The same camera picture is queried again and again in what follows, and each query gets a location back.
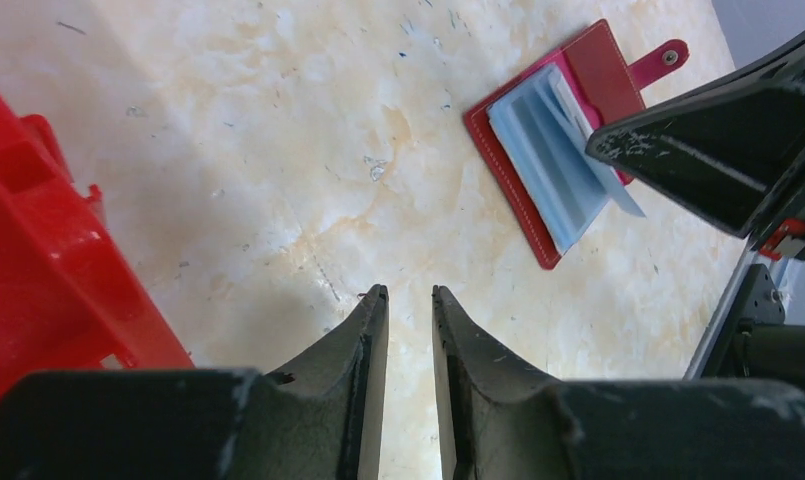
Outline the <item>red leather card holder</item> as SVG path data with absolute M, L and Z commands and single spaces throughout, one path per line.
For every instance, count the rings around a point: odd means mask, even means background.
M 642 89 L 681 68 L 670 39 L 627 63 L 600 19 L 467 110 L 463 122 L 539 265 L 556 267 L 603 207 L 642 218 L 631 177 L 585 152 L 602 126 L 642 111 Z

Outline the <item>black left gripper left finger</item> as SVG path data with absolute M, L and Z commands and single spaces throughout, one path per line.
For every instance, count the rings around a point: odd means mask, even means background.
M 43 371 L 0 399 L 0 479 L 374 479 L 389 294 L 269 373 Z

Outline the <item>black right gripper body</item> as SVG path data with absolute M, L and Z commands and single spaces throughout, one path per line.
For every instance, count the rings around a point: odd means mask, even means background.
M 784 137 L 779 180 L 751 234 L 752 248 L 771 259 L 805 260 L 805 30 L 764 58 L 760 80 L 781 94 L 771 116 Z

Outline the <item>aluminium frame rail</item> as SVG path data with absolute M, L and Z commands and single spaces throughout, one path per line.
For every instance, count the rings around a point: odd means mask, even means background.
M 805 391 L 805 327 L 785 324 L 794 259 L 744 253 L 721 296 L 686 380 L 762 378 Z

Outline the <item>red plastic bin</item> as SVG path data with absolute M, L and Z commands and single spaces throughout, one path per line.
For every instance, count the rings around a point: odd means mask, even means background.
M 39 370 L 192 362 L 80 194 L 49 122 L 0 96 L 0 398 Z

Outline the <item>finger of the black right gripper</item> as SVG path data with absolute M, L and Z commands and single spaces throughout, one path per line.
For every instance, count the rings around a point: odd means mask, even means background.
M 590 137 L 587 153 L 717 229 L 746 238 L 769 208 L 784 134 L 770 83 L 713 98 L 676 98 Z

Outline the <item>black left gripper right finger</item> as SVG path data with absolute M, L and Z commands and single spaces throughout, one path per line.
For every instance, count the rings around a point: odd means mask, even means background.
M 805 479 L 805 395 L 771 380 L 563 381 L 432 292 L 447 479 Z

